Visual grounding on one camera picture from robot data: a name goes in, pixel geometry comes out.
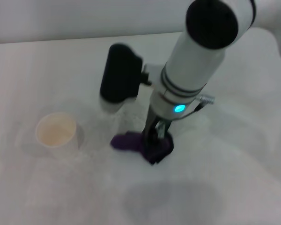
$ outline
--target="white paper cup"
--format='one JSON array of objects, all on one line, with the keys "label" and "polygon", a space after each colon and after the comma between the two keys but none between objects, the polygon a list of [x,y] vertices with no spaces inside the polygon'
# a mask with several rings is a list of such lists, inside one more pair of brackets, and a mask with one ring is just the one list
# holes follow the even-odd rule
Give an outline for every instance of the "white paper cup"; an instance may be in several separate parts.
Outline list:
[{"label": "white paper cup", "polygon": [[78,152],[76,130],[76,122],[69,114],[55,112],[39,121],[36,138],[57,159],[65,159]]}]

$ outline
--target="white wall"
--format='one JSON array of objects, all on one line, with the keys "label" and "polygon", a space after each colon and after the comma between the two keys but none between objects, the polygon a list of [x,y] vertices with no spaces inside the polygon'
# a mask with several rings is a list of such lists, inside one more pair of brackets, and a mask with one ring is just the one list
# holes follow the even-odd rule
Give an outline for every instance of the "white wall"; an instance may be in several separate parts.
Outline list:
[{"label": "white wall", "polygon": [[180,31],[190,0],[0,0],[0,43]]}]

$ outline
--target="cup rim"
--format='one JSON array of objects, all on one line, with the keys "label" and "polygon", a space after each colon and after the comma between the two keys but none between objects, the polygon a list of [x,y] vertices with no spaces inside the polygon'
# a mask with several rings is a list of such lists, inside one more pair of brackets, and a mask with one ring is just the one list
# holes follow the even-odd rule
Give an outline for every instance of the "cup rim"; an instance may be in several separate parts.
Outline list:
[{"label": "cup rim", "polygon": [[[74,127],[74,132],[73,132],[72,136],[71,136],[65,143],[63,143],[63,144],[61,144],[61,145],[56,145],[56,146],[46,145],[46,144],[44,144],[44,143],[38,138],[37,132],[38,132],[39,126],[40,126],[41,123],[44,122],[48,117],[53,116],[53,115],[58,115],[58,114],[63,114],[63,115],[65,115],[65,116],[69,117],[69,118],[74,122],[74,125],[75,125],[75,127]],[[50,114],[44,116],[43,118],[41,118],[41,120],[37,123],[36,130],[35,130],[35,136],[36,136],[37,142],[38,142],[39,144],[43,145],[43,146],[46,147],[46,148],[56,149],[56,148],[60,148],[60,147],[63,147],[63,146],[65,146],[65,145],[67,145],[67,144],[75,137],[76,132],[77,132],[77,123],[76,123],[76,121],[74,120],[74,118],[73,118],[70,114],[68,114],[68,113],[66,113],[66,112],[55,112],[55,113],[52,112],[52,113],[50,113]]]}]

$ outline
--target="black joint cap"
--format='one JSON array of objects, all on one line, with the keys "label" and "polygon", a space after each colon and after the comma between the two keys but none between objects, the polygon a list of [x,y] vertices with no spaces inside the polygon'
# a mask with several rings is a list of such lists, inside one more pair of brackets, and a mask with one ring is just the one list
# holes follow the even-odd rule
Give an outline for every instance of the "black joint cap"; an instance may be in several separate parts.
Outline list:
[{"label": "black joint cap", "polygon": [[222,49],[237,37],[238,23],[233,11],[219,0],[196,0],[188,8],[189,35],[208,49]]},{"label": "black joint cap", "polygon": [[142,58],[126,45],[115,44],[109,49],[100,94],[110,103],[121,103],[137,97],[139,86],[147,82],[141,73]]}]

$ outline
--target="blue led light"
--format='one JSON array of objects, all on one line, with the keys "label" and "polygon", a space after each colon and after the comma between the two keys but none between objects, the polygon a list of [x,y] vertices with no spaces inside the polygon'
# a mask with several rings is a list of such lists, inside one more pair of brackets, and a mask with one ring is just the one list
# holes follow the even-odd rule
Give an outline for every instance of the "blue led light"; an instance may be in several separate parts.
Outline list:
[{"label": "blue led light", "polygon": [[185,105],[178,105],[175,107],[174,111],[176,113],[182,112],[185,109]]}]

